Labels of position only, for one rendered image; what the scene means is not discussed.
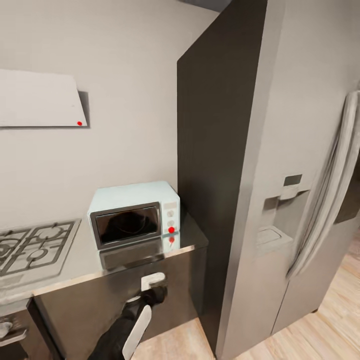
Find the microwave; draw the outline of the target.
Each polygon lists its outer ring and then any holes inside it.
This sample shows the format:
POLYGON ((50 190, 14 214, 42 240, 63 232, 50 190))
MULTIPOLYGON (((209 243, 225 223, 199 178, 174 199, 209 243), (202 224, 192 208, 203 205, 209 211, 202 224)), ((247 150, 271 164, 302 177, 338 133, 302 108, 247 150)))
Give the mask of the microwave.
POLYGON ((179 231, 180 204, 166 180, 97 189, 87 211, 96 249, 179 231))

